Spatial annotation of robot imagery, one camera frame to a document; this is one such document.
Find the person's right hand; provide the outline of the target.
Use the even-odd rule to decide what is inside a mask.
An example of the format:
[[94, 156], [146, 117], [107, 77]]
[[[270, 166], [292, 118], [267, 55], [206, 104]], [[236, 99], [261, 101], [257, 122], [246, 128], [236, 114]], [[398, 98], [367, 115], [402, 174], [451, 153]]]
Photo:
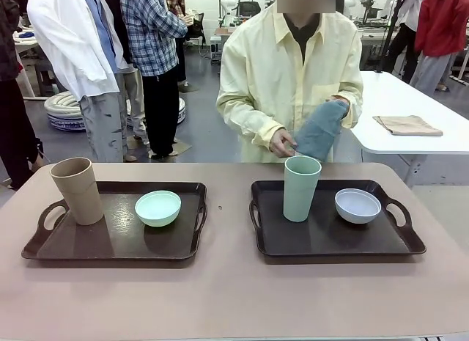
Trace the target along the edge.
[[284, 128], [278, 129], [270, 140], [269, 149], [278, 158], [287, 158], [295, 154], [297, 143], [293, 136]]

